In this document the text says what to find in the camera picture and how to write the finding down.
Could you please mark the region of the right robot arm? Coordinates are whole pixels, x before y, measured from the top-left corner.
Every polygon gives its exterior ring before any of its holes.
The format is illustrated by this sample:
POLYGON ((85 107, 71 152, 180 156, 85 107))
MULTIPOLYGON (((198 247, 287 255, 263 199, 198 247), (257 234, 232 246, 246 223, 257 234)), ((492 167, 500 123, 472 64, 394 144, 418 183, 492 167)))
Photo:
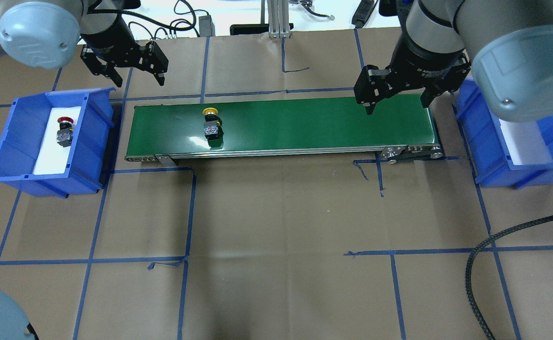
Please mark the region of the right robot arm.
POLYGON ((460 89, 471 75, 491 112, 507 122, 553 116, 553 0, 380 0, 402 29, 391 62, 366 65, 356 102, 423 90, 421 103, 460 89))

